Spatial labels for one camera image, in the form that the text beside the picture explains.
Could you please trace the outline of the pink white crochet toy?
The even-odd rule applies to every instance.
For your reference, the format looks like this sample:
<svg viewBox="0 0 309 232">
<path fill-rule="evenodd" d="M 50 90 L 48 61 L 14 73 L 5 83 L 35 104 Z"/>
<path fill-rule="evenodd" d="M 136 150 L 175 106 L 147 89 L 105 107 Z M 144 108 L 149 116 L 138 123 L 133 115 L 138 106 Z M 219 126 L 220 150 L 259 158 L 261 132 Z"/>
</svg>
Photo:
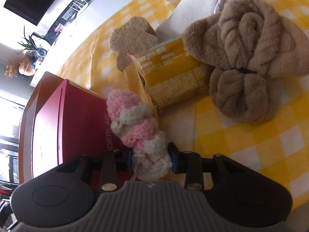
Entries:
<svg viewBox="0 0 309 232">
<path fill-rule="evenodd" d="M 172 168 L 165 132 L 160 130 L 150 105 L 131 91 L 113 90 L 107 97 L 111 130 L 122 143 L 133 150 L 135 177 L 154 181 Z"/>
</svg>

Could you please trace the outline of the brown red sponge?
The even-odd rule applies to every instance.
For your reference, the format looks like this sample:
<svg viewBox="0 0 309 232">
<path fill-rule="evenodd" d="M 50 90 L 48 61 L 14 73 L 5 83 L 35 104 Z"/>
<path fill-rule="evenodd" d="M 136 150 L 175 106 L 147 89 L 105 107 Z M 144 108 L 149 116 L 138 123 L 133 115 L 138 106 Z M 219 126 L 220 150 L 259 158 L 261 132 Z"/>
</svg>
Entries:
<svg viewBox="0 0 309 232">
<path fill-rule="evenodd" d="M 116 52 L 116 67 L 123 72 L 130 64 L 128 55 L 135 55 L 159 44 L 155 30 L 150 23 L 139 16 L 133 16 L 110 36 L 110 48 Z"/>
</svg>

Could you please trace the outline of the brown plush towel bundle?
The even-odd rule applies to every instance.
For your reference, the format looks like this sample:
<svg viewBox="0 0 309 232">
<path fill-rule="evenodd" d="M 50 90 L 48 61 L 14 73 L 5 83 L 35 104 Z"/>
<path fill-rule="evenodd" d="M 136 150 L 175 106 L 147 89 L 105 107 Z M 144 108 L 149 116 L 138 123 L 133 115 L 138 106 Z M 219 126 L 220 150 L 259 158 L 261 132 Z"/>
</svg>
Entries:
<svg viewBox="0 0 309 232">
<path fill-rule="evenodd" d="M 275 79 L 308 74 L 308 37 L 265 1 L 232 0 L 182 38 L 190 55 L 213 67 L 209 94 L 229 118 L 272 118 L 280 105 Z"/>
</svg>

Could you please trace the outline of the white round cloth pad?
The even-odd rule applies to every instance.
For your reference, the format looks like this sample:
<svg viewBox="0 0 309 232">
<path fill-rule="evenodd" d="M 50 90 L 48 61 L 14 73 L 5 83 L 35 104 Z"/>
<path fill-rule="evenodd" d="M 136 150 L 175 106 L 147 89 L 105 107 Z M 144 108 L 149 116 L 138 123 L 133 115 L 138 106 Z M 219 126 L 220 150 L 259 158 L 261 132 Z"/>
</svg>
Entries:
<svg viewBox="0 0 309 232">
<path fill-rule="evenodd" d="M 220 12 L 226 0 L 181 0 L 172 14 L 155 30 L 164 42 L 181 35 L 192 23 Z"/>
</svg>

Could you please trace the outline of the red flat box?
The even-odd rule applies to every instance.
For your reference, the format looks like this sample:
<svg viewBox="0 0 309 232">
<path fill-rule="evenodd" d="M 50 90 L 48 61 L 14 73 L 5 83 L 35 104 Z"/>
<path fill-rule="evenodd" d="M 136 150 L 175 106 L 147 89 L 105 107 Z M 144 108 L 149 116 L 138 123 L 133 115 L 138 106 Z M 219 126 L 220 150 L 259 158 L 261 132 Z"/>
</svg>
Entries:
<svg viewBox="0 0 309 232">
<path fill-rule="evenodd" d="M 106 99 L 45 72 L 22 116 L 18 147 L 21 184 L 77 156 L 99 158 L 124 149 L 111 131 Z"/>
</svg>

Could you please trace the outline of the yellow snack packet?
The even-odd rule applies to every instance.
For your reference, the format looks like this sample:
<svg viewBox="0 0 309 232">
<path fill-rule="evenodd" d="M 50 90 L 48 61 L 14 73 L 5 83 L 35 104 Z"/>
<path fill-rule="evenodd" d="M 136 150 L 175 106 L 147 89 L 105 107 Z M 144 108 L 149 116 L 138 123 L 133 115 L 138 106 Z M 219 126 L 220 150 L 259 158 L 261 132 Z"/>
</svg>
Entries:
<svg viewBox="0 0 309 232">
<path fill-rule="evenodd" d="M 213 68 L 190 55 L 181 37 L 128 57 L 132 62 L 124 71 L 128 90 L 157 110 L 209 94 Z"/>
</svg>

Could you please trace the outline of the yellow checkered tablecloth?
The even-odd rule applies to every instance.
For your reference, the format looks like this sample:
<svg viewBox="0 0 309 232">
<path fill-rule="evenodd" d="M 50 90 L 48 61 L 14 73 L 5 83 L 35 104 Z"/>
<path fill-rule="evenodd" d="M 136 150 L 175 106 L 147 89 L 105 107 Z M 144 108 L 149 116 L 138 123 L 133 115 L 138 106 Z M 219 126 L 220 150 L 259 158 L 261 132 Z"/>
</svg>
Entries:
<svg viewBox="0 0 309 232">
<path fill-rule="evenodd" d="M 167 139 L 202 156 L 224 154 L 285 186 L 293 206 L 308 201 L 308 0 L 232 0 L 196 19 L 171 42 L 142 43 L 132 26 L 158 28 L 183 0 L 133 0 L 97 28 L 60 75 L 119 103 L 119 89 L 154 107 L 154 116 L 125 134 L 128 109 L 112 129 L 134 148 L 137 177 L 169 162 L 150 161 Z"/>
</svg>

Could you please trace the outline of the acorn shaped jar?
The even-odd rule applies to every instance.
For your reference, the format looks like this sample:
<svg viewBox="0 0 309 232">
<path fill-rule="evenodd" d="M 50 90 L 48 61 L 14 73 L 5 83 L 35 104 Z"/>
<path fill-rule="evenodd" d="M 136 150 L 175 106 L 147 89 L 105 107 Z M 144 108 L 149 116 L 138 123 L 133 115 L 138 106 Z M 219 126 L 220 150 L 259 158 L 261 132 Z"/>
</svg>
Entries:
<svg viewBox="0 0 309 232">
<path fill-rule="evenodd" d="M 33 62 L 30 57 L 27 55 L 24 56 L 24 58 L 19 62 L 18 65 L 18 71 L 20 74 L 25 75 L 25 76 L 33 76 L 36 72 L 35 68 L 33 67 Z"/>
</svg>

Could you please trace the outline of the green plant in vase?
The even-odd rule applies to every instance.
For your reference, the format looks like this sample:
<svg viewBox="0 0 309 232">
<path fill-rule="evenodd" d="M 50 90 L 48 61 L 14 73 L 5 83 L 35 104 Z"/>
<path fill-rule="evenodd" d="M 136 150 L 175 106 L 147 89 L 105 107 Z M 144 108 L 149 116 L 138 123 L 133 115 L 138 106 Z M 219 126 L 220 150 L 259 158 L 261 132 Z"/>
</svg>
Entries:
<svg viewBox="0 0 309 232">
<path fill-rule="evenodd" d="M 35 32 L 27 37 L 25 28 L 24 36 L 18 44 L 21 45 L 23 51 L 26 51 L 26 54 L 31 57 L 35 66 L 38 66 L 43 62 L 51 46 L 50 43 Z"/>
</svg>

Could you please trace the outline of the dried flower bouquet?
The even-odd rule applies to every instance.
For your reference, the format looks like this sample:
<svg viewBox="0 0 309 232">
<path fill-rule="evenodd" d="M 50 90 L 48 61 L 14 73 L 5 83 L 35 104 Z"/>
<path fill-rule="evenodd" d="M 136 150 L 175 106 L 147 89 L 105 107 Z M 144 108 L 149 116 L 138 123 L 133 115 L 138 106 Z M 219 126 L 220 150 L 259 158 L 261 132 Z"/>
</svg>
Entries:
<svg viewBox="0 0 309 232">
<path fill-rule="evenodd" d="M 4 76 L 13 78 L 19 71 L 19 63 L 7 63 L 4 71 Z"/>
</svg>

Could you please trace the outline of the white tv console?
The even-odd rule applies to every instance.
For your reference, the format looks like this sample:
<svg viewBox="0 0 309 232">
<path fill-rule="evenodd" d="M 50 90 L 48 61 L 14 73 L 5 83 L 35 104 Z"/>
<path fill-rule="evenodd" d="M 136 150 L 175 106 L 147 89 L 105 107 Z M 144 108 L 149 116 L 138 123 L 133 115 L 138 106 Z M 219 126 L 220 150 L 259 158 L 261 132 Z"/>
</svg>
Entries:
<svg viewBox="0 0 309 232">
<path fill-rule="evenodd" d="M 77 13 L 74 21 L 63 29 L 53 43 L 30 85 L 36 87 L 46 71 L 56 74 L 70 55 L 98 26 L 131 1 L 92 0 L 89 2 L 88 6 Z"/>
</svg>

